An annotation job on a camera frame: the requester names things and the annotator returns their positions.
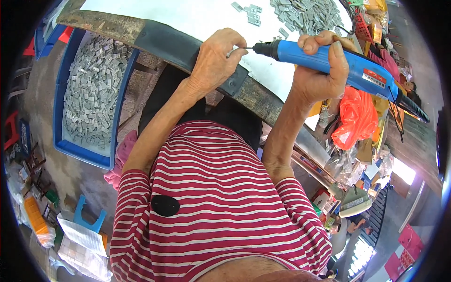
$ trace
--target striped shirt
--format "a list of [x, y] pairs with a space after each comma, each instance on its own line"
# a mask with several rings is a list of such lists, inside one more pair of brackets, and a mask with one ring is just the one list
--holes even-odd
[[[156, 195], [175, 198], [178, 212], [156, 213]], [[195, 281], [255, 255], [317, 274], [331, 252], [299, 182], [274, 186], [252, 148], [218, 123], [176, 126], [150, 177], [139, 170], [121, 177], [110, 249], [118, 281]]]

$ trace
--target forearm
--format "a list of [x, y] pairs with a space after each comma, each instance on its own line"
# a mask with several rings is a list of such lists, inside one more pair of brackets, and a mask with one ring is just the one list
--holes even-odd
[[292, 89], [268, 135], [262, 162], [274, 184], [284, 178], [294, 177], [291, 169], [293, 146], [312, 106]]
[[146, 173], [150, 171], [169, 134], [183, 114], [196, 102], [192, 98], [195, 95], [194, 92], [194, 89], [187, 86], [186, 81], [178, 86], [168, 102], [142, 131], [124, 164], [122, 173], [130, 169], [139, 169]]

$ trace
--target blue electric screwdriver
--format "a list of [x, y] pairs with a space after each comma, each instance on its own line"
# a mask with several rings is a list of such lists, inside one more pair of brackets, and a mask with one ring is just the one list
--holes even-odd
[[[299, 48], [297, 42], [275, 40], [257, 43], [252, 47], [252, 50], [257, 54], [271, 57], [279, 62], [296, 64], [328, 74], [331, 69], [328, 60], [329, 47], [319, 47], [315, 55], [307, 55]], [[345, 50], [345, 57], [349, 64], [347, 80], [349, 85], [358, 90], [387, 99], [417, 116], [422, 121], [429, 122], [428, 115], [410, 98], [402, 94], [401, 89], [395, 84], [393, 76], [384, 67], [352, 51]]]

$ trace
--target hand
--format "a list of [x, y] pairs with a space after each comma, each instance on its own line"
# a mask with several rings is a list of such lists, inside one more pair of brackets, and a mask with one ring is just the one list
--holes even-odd
[[346, 61], [343, 48], [357, 52], [354, 44], [330, 31], [322, 31], [316, 36], [301, 35], [298, 46], [308, 55], [313, 55], [320, 46], [329, 45], [330, 74], [298, 66], [295, 70], [291, 92], [300, 95], [308, 104], [324, 101], [329, 98], [338, 98], [345, 92], [349, 65]]
[[246, 40], [235, 30], [224, 28], [216, 31], [200, 46], [196, 65], [189, 77], [189, 85], [196, 90], [199, 100], [226, 81], [236, 69], [241, 57], [248, 51]]

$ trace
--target blue plastic stool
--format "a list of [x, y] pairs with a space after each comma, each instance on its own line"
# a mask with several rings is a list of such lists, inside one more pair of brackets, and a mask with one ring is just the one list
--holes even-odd
[[100, 227], [102, 226], [103, 221], [105, 220], [106, 211], [102, 209], [100, 212], [99, 218], [96, 220], [96, 223], [89, 224], [82, 217], [82, 209], [83, 205], [86, 204], [86, 197], [84, 195], [80, 195], [80, 199], [78, 200], [77, 208], [75, 209], [74, 214], [74, 223], [77, 223], [83, 227], [86, 227], [89, 230], [92, 230], [96, 233], [99, 233]]

